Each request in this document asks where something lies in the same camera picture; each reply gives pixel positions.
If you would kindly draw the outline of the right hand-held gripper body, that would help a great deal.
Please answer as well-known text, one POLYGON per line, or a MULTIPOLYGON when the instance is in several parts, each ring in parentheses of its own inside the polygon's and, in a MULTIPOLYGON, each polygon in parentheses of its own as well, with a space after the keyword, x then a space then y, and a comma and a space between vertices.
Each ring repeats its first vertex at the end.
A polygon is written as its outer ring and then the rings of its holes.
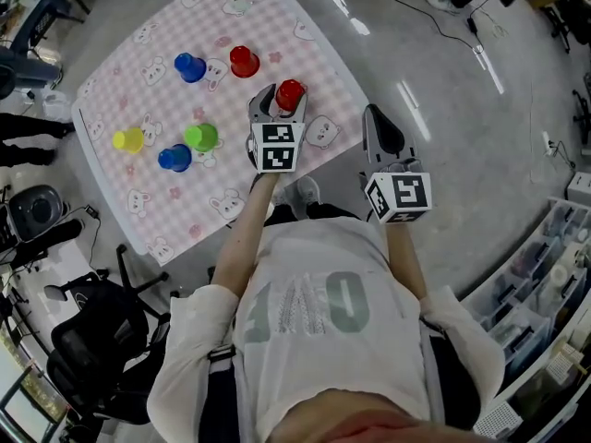
POLYGON ((396 153, 364 144, 367 167, 359 174, 361 190, 381 224, 414 222, 433 209, 430 174, 414 146, 396 153))

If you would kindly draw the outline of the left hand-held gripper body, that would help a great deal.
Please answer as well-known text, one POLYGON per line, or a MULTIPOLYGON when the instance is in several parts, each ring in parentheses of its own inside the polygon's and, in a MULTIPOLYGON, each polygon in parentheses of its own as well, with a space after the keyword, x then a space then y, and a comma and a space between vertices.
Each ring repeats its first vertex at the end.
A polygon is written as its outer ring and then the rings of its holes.
POLYGON ((272 117, 261 110, 249 111, 247 155, 259 174, 293 173, 301 149, 304 115, 295 111, 272 117))

